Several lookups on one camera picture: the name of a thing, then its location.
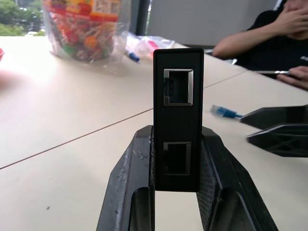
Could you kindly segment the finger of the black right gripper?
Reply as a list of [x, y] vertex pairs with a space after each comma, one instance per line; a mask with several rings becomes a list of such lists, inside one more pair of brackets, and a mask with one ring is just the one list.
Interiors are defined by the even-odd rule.
[[307, 124], [308, 105], [263, 107], [244, 115], [240, 122], [261, 130], [283, 124]]
[[267, 152], [282, 157], [308, 156], [307, 124], [283, 124], [248, 135], [246, 140]]

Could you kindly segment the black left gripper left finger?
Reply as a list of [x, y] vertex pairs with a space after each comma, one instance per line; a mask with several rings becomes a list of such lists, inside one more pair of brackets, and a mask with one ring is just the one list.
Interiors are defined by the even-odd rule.
[[155, 230], [152, 130], [139, 129], [111, 171], [98, 231]]

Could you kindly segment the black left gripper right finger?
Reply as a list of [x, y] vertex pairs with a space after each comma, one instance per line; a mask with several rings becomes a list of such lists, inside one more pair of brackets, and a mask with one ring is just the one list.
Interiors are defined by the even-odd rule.
[[211, 129], [202, 130], [197, 202], [205, 231], [278, 228], [244, 166]]

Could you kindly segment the person's hand holding phone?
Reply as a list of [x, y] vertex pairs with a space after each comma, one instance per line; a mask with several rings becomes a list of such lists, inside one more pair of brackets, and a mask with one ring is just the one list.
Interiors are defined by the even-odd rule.
[[279, 74], [277, 80], [291, 86], [308, 90], [308, 67], [298, 66], [291, 68], [288, 75]]

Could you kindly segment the person's hand at mouth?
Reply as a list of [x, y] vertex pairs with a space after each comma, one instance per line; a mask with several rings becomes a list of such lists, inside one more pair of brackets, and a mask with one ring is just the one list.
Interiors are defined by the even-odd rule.
[[297, 40], [308, 38], [308, 1], [286, 0], [283, 9], [274, 21], [279, 35]]

